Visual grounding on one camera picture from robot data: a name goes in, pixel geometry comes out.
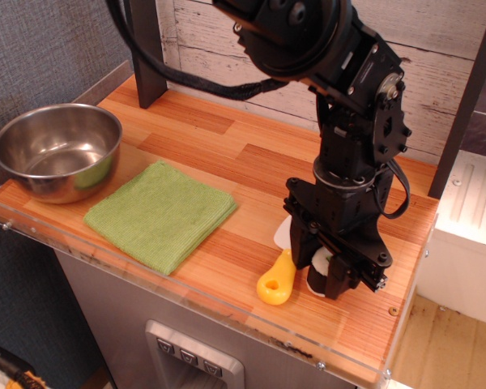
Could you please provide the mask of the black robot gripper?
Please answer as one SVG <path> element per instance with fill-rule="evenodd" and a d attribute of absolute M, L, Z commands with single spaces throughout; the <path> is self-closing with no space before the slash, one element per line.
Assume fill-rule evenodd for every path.
<path fill-rule="evenodd" d="M 344 192 L 321 182 L 292 177 L 284 208 L 291 215 L 292 261 L 309 266 L 321 247 L 333 256 L 328 265 L 325 297 L 338 299 L 363 283 L 374 292 L 386 286 L 392 256 L 378 232 L 377 210 L 370 191 Z"/>

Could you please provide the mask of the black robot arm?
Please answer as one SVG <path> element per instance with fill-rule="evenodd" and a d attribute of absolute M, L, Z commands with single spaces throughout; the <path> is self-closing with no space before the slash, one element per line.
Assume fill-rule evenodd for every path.
<path fill-rule="evenodd" d="M 395 219 L 386 201 L 406 175 L 396 156 L 411 131 L 402 109 L 398 55 L 364 25 L 349 1 L 218 1 L 253 64 L 272 79 L 301 82 L 316 96 L 321 136 L 314 182 L 287 181 L 292 261 L 311 291 L 332 300 L 359 284 L 386 284 L 392 258 L 378 232 Z"/>

